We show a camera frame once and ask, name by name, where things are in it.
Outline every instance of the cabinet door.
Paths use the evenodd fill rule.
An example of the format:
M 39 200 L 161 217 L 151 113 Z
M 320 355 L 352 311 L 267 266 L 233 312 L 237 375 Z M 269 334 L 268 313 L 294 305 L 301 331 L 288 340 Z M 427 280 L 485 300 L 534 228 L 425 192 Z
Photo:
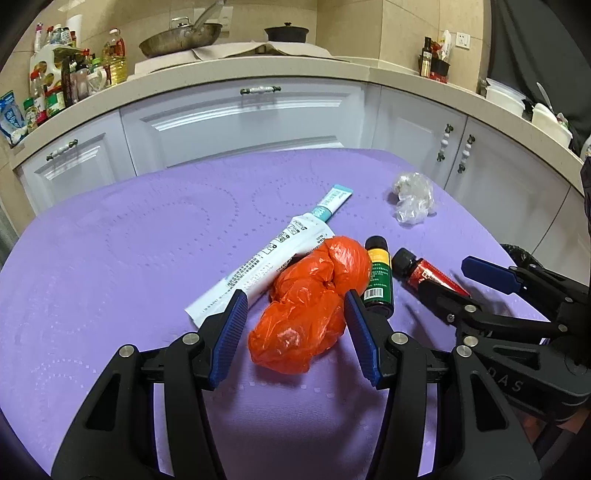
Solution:
M 253 87 L 265 93 L 245 93 Z M 165 93 L 121 112 L 140 175 L 253 151 L 358 148 L 366 88 L 341 80 L 237 80 Z
M 582 195 L 570 188 L 534 256 L 545 268 L 589 285 L 591 245 Z
M 51 120 L 59 121 L 59 116 Z M 71 145 L 63 153 L 58 149 Z M 36 213 L 62 200 L 135 176 L 119 112 L 72 130 L 27 159 L 20 178 Z
M 446 191 L 499 243 L 533 252 L 556 217 L 569 184 L 524 147 L 473 119 L 468 119 L 462 145 Z
M 383 87 L 372 148 L 403 158 L 445 188 L 465 125 L 466 115 L 460 112 Z M 442 147 L 443 156 L 438 156 Z

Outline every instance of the cabinet handle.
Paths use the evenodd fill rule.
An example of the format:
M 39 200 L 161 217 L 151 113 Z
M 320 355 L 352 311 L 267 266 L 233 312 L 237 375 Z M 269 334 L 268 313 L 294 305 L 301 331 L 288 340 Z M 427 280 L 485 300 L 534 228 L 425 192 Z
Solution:
M 75 138 L 74 140 L 69 141 L 67 145 L 64 145 L 63 147 L 60 147 L 57 150 L 54 150 L 53 152 L 51 152 L 45 158 L 45 160 L 46 161 L 53 160 L 54 158 L 60 156 L 62 153 L 67 152 L 71 148 L 74 148 L 77 144 L 78 144 L 78 139 Z
M 468 160 L 468 157 L 470 156 L 470 150 L 475 141 L 476 138 L 474 138 L 474 135 L 468 135 L 468 140 L 466 141 L 466 145 L 464 145 L 464 150 L 462 150 L 460 164 L 457 166 L 458 173 L 464 173 L 466 171 L 466 160 Z
M 281 91 L 281 87 L 260 86 L 260 87 L 252 87 L 252 88 L 243 88 L 240 90 L 240 95 L 248 95 L 250 93 L 274 93 L 274 92 L 280 92 L 280 91 Z
M 447 124 L 445 130 L 443 131 L 443 136 L 441 138 L 441 147 L 439 148 L 439 152 L 437 153 L 437 161 L 445 160 L 445 149 L 449 145 L 449 134 L 453 132 L 453 127 L 450 124 Z

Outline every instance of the blue gripper pad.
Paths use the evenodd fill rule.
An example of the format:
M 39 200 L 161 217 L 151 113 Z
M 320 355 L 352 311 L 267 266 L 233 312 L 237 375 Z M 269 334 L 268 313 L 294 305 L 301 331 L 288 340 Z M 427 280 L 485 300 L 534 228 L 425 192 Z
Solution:
M 378 366 L 378 347 L 369 333 L 361 310 L 350 291 L 345 294 L 345 320 L 351 340 L 353 340 L 361 372 L 371 382 L 372 387 L 375 387 L 382 378 Z
M 467 277 L 508 295 L 519 293 L 521 283 L 511 270 L 476 257 L 466 257 L 462 273 Z
M 226 317 L 222 331 L 212 350 L 212 369 L 209 382 L 213 388 L 228 376 L 230 365 L 236 353 L 248 315 L 248 298 L 242 290 L 234 292 L 228 307 L 223 313 Z

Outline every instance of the purple surface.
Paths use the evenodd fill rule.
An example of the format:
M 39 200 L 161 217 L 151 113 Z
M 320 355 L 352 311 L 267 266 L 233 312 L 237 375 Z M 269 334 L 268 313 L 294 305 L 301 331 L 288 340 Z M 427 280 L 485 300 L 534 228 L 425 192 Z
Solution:
M 183 311 L 335 184 L 355 192 L 329 220 L 361 243 L 384 236 L 406 247 L 496 311 L 541 319 L 515 295 L 464 280 L 467 255 L 509 266 L 499 244 L 436 188 L 439 210 L 404 228 L 390 187 L 413 170 L 382 151 L 300 150 L 188 164 L 95 190 L 40 215 L 0 273 L 0 407 L 49 471 L 85 395 L 117 349 L 168 345 L 193 329 Z M 450 350 L 444 325 L 395 282 L 394 329 Z M 255 366 L 246 334 L 267 299 L 251 307 L 230 374 L 207 412 L 229 480 L 361 479 L 375 448 L 386 392 L 363 378 L 348 332 L 305 375 Z M 155 395 L 160 465 L 170 473 L 163 391 Z M 432 467 L 436 419 L 427 419 L 421 472 Z

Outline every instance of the sauce bottle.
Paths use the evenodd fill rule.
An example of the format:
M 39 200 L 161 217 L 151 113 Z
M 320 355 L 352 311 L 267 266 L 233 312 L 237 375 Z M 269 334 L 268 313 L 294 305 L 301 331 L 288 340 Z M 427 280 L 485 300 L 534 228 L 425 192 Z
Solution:
M 418 290 L 418 284 L 428 278 L 458 292 L 460 295 L 470 296 L 466 290 L 445 275 L 445 273 L 438 270 L 424 258 L 417 259 L 406 248 L 401 248 L 392 257 L 392 271 L 394 275 L 406 281 L 413 290 Z
M 365 249 L 371 259 L 371 276 L 363 294 L 363 305 L 389 319 L 394 313 L 394 292 L 388 243 L 382 236 L 371 236 L 365 242 Z

